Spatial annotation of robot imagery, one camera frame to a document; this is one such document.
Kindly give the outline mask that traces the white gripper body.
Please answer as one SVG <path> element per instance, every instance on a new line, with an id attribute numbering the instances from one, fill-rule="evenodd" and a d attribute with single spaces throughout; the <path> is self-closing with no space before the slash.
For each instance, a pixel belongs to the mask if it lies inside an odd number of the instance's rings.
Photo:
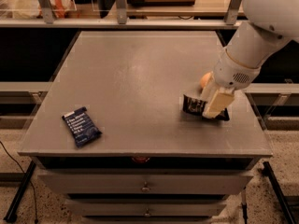
<path id="1" fill-rule="evenodd" d="M 237 59 L 225 48 L 213 68 L 213 77 L 221 87 L 241 90 L 259 75 L 261 66 L 260 61 Z"/>

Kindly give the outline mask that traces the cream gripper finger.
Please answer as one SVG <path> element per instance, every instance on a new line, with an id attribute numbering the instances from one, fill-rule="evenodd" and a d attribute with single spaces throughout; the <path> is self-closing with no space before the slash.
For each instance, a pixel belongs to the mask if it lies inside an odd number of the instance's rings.
<path id="1" fill-rule="evenodd" d="M 206 86 L 202 89 L 200 94 L 200 99 L 204 102 L 210 103 L 217 95 L 218 85 L 215 81 L 213 73 L 211 73 L 210 80 L 206 84 Z"/>
<path id="2" fill-rule="evenodd" d="M 208 119 L 216 118 L 234 99 L 235 92 L 230 89 L 216 89 L 208 94 L 203 93 L 202 100 L 206 102 L 203 116 Z"/>

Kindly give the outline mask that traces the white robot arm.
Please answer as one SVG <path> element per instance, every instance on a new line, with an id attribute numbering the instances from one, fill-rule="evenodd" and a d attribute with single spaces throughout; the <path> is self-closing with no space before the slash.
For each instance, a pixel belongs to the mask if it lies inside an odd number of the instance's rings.
<path id="1" fill-rule="evenodd" d="M 233 102 L 235 91 L 249 86 L 272 54 L 299 38 L 299 0 L 243 0 L 242 7 L 247 19 L 200 81 L 208 119 Z"/>

